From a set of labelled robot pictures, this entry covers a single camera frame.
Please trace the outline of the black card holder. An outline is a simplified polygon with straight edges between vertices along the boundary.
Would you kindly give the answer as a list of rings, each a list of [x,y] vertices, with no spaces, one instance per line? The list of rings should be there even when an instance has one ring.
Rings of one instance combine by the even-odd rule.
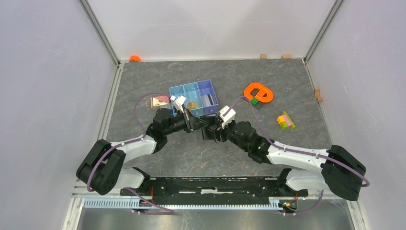
[[[220,129],[222,119],[217,116],[201,116],[206,126],[201,129],[203,140],[221,141]]]

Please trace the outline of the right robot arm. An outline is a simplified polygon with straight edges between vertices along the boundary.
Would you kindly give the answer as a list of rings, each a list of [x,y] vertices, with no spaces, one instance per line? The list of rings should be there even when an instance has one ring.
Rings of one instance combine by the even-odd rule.
[[[257,134],[251,123],[232,121],[212,125],[208,132],[216,142],[230,141],[257,163],[287,165],[277,181],[277,191],[288,196],[304,189],[329,190],[336,196],[357,201],[365,180],[366,167],[345,148],[306,149],[282,144]]]

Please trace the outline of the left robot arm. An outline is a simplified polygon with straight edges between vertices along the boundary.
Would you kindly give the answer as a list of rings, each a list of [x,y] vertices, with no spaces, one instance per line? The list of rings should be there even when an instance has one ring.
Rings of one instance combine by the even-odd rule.
[[[122,172],[124,163],[157,153],[167,144],[170,134],[191,133],[208,125],[188,109],[177,112],[176,116],[169,109],[158,109],[141,136],[119,142],[97,140],[77,169],[76,177],[86,184],[88,191],[100,195],[117,187],[131,187],[138,195],[145,195],[150,190],[150,181],[139,171]]]

